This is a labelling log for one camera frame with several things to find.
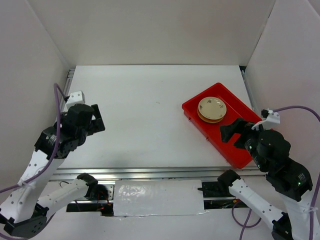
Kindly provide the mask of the beige floral plate back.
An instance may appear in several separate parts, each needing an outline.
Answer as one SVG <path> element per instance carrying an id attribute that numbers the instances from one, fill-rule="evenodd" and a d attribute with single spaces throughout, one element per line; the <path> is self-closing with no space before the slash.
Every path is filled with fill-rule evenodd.
<path id="1" fill-rule="evenodd" d="M 209 96 L 199 101 L 198 111 L 206 119 L 218 120 L 226 115 L 227 106 L 221 99 Z"/>

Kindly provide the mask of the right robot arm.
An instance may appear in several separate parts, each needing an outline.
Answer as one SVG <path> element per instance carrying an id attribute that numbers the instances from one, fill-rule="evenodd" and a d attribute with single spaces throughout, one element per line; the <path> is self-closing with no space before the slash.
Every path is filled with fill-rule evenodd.
<path id="1" fill-rule="evenodd" d="M 218 191 L 241 200 L 271 229 L 275 240 L 318 240 L 320 223 L 315 209 L 315 193 L 310 172 L 290 158 L 291 144 L 272 129 L 255 127 L 242 118 L 230 125 L 220 126 L 221 140 L 227 143 L 239 134 L 233 144 L 246 150 L 258 169 L 265 173 L 266 181 L 274 188 L 285 205 L 282 211 L 253 191 L 233 170 L 218 177 Z"/>

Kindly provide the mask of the yellow patterned plate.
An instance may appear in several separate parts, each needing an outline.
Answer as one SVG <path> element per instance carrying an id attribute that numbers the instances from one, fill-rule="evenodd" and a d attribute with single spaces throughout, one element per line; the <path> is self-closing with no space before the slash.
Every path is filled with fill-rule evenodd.
<path id="1" fill-rule="evenodd" d="M 221 122 L 223 119 L 224 119 L 224 116 L 222 116 L 221 118 L 219 119 L 209 119 L 207 117 L 204 117 L 199 111 L 197 111 L 197 115 L 199 116 L 199 118 L 206 122 L 206 123 L 209 123 L 209 124 L 216 124 L 216 123 L 219 123 Z"/>

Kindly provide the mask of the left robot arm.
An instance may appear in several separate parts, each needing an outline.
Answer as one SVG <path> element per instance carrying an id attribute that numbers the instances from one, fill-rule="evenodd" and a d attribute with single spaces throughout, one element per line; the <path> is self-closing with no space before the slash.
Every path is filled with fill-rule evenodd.
<path id="1" fill-rule="evenodd" d="M 81 173 L 66 186 L 41 195 L 69 153 L 82 146 L 88 136 L 105 129 L 96 104 L 77 103 L 66 112 L 59 112 L 55 124 L 41 132 L 25 172 L 0 205 L 0 223 L 6 232 L 4 239 L 31 239 L 70 202 L 80 198 L 93 200 L 99 192 L 108 194 L 92 175 Z"/>

